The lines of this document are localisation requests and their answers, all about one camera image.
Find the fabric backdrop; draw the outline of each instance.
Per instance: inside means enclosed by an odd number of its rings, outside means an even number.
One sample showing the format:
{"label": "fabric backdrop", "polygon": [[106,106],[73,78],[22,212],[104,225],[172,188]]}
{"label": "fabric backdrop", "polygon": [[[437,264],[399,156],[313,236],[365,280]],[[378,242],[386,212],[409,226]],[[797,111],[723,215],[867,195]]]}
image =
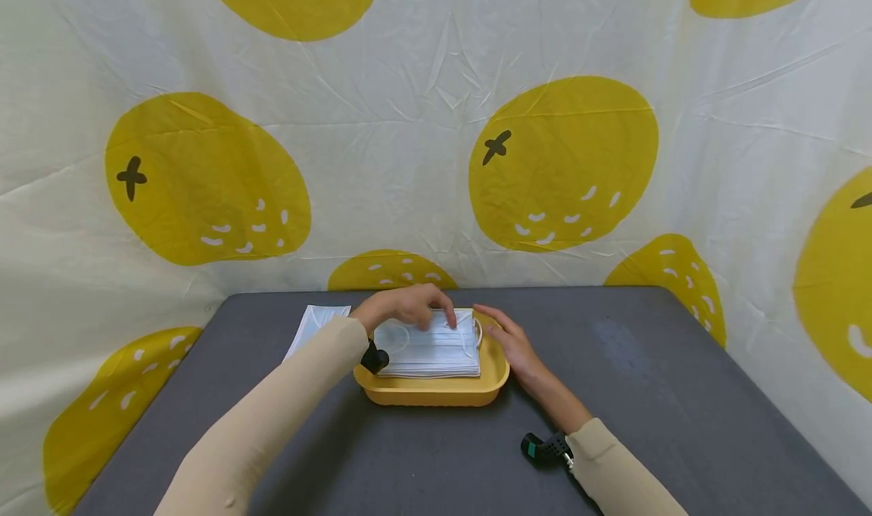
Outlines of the fabric backdrop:
{"label": "fabric backdrop", "polygon": [[0,514],[69,514],[230,294],[419,281],[669,288],[872,505],[871,45],[868,0],[0,0]]}

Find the white surgical mask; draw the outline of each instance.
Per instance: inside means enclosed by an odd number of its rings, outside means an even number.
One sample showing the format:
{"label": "white surgical mask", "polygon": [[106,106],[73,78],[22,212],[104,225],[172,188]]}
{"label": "white surgical mask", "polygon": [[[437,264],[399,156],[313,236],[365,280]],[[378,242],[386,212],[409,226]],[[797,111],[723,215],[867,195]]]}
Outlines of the white surgical mask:
{"label": "white surgical mask", "polygon": [[300,320],[300,326],[297,327],[297,336],[294,337],[291,349],[288,350],[282,361],[286,361],[289,356],[294,355],[294,351],[309,342],[315,333],[327,325],[327,322],[332,320],[334,316],[348,316],[350,311],[350,306],[314,306],[311,304],[307,306],[303,313],[303,319]]}
{"label": "white surgical mask", "polygon": [[455,309],[457,328],[448,326],[445,312],[434,310],[428,331],[389,320],[376,328],[373,339],[391,357],[378,374],[391,378],[457,378],[481,376],[478,345],[481,326],[471,309]]}

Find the table surface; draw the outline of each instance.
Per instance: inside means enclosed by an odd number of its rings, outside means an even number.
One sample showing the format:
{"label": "table surface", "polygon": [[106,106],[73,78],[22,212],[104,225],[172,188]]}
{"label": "table surface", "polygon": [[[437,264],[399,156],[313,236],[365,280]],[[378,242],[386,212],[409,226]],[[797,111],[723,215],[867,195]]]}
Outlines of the table surface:
{"label": "table surface", "polygon": [[[74,514],[151,514],[191,446],[282,361],[306,305],[366,295],[229,298]],[[526,327],[546,365],[689,514],[870,514],[664,289],[451,297]],[[598,514],[561,467],[522,457],[524,434],[552,430],[513,379],[485,408],[403,408],[373,405],[349,376],[270,467],[251,514]]]}

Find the face mask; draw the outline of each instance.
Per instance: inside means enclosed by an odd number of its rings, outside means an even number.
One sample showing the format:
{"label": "face mask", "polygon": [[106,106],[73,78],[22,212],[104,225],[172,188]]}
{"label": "face mask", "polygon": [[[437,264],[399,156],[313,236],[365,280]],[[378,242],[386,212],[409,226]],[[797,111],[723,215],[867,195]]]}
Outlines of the face mask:
{"label": "face mask", "polygon": [[300,326],[297,327],[297,336],[294,337],[291,349],[288,350],[285,359],[282,361],[286,361],[289,356],[294,355],[294,351],[297,351],[305,343],[309,342],[321,327],[327,325],[327,322],[333,319],[333,316],[347,317],[350,311],[350,306],[312,306],[311,304],[307,306],[306,311],[303,313],[303,319],[300,320]]}
{"label": "face mask", "polygon": [[457,328],[445,312],[434,310],[428,331],[389,320],[376,328],[374,340],[391,357],[378,374],[390,378],[457,378],[481,376],[478,345],[481,326],[471,309],[455,309]]}

